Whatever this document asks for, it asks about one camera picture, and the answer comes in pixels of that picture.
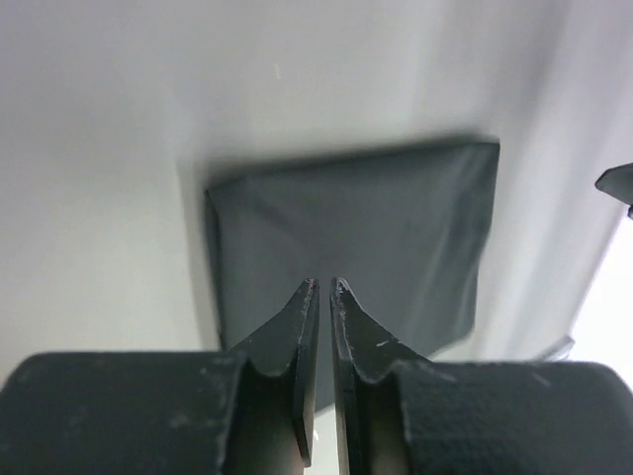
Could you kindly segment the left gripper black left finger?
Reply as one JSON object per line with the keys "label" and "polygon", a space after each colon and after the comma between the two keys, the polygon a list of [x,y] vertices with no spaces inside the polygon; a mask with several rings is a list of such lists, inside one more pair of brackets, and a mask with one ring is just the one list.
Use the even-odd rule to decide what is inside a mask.
{"label": "left gripper black left finger", "polygon": [[227,351],[44,352],[1,389],[5,474],[301,474],[319,287]]}

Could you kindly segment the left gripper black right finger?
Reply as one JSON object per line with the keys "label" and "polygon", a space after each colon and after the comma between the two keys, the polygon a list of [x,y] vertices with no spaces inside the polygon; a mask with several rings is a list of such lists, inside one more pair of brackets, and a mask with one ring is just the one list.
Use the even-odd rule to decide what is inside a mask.
{"label": "left gripper black right finger", "polygon": [[632,394],[575,361],[430,361],[330,290],[344,474],[628,474]]}

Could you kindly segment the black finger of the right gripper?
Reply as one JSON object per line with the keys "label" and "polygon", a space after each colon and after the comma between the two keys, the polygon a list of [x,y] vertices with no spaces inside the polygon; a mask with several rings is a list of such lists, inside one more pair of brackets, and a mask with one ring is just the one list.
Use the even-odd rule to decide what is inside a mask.
{"label": "black finger of the right gripper", "polygon": [[627,206],[627,217],[633,218],[633,163],[606,169],[595,181],[600,192]]}

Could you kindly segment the black t shirt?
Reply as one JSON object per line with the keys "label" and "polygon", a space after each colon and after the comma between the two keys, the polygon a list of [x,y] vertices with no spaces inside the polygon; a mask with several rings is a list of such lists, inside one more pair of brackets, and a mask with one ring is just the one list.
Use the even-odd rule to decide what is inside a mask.
{"label": "black t shirt", "polygon": [[320,285],[316,408],[334,402],[329,285],[429,356],[474,326],[500,144],[454,137],[235,169],[205,193],[220,319],[231,347]]}

